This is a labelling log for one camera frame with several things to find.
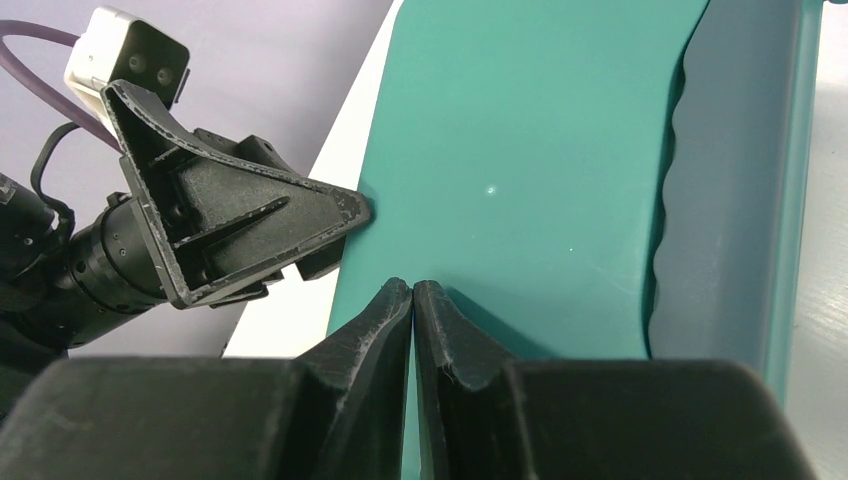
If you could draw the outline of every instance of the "black cable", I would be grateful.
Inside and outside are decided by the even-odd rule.
[[[71,239],[71,235],[74,233],[74,227],[76,226],[74,211],[64,202],[45,195],[41,190],[41,179],[44,176],[44,169],[47,167],[47,162],[50,160],[50,156],[53,155],[53,150],[56,150],[56,146],[65,138],[65,135],[77,128],[79,126],[76,123],[69,122],[53,130],[53,133],[44,142],[44,147],[42,147],[41,153],[38,154],[38,158],[35,160],[35,165],[32,166],[32,173],[29,177],[32,189],[38,195],[38,198],[59,215],[59,225],[56,228],[56,232],[59,234],[59,242],[62,244],[67,244]]]

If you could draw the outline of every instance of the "wire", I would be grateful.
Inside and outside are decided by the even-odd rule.
[[[73,47],[79,37],[68,32],[56,30],[54,28],[45,27],[29,22],[20,22],[17,20],[0,20],[0,66],[2,66],[12,77],[15,78],[21,85],[26,87],[30,92],[34,93],[38,98],[56,109],[59,113],[66,116],[68,120],[76,123],[85,130],[88,130],[92,135],[102,140],[104,143],[114,148],[118,152],[121,147],[118,146],[117,140],[113,137],[106,127],[103,126],[95,117],[87,114],[83,109],[76,106],[67,97],[57,92],[53,87],[48,85],[44,80],[38,78],[32,70],[16,57],[9,47],[6,46],[5,38],[7,35],[22,35],[25,37],[39,38],[48,42],[58,43]]]
[[[53,130],[53,133],[51,133],[50,136],[47,137],[47,141],[44,142],[44,147],[42,147],[41,153],[38,154],[38,158],[35,160],[35,165],[32,166],[32,173],[29,176],[29,182],[32,185],[33,191],[35,191],[35,194],[38,195],[38,198],[40,198],[42,202],[47,204],[48,207],[52,208],[56,214],[59,215],[59,225],[56,227],[56,233],[58,234],[60,244],[64,245],[68,244],[71,240],[71,235],[74,234],[74,227],[76,226],[74,211],[65,202],[46,195],[41,189],[41,180],[44,177],[44,170],[47,167],[47,162],[53,155],[53,150],[56,150],[56,146],[59,145],[59,142],[61,142],[63,138],[65,138],[65,135],[73,132],[77,128],[79,128],[79,125],[74,122],[70,122],[59,126],[56,130]]]

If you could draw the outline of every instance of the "camera lens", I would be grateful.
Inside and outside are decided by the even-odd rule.
[[[140,53],[136,53],[132,57],[130,57],[130,70],[134,73],[141,73],[147,68],[147,61],[144,59],[144,55]]]
[[[159,84],[163,87],[167,87],[174,81],[174,72],[170,68],[163,68],[156,74],[156,80],[159,80]]]

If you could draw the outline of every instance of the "green panel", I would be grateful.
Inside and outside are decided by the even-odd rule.
[[[645,358],[670,90],[706,3],[406,0],[330,330],[389,277],[433,279],[518,354]]]

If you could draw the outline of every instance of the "gray wall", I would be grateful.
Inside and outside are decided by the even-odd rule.
[[[99,0],[2,0],[0,18],[82,33]],[[192,69],[172,113],[234,139],[255,133],[308,173],[391,0],[113,0],[185,44]],[[70,49],[7,38],[19,58],[63,93]],[[65,119],[0,72],[0,171],[28,184],[44,140]],[[44,189],[88,225],[113,191],[126,191],[114,151],[85,132],[56,150]],[[77,355],[217,355],[242,306],[177,311],[160,306]]]

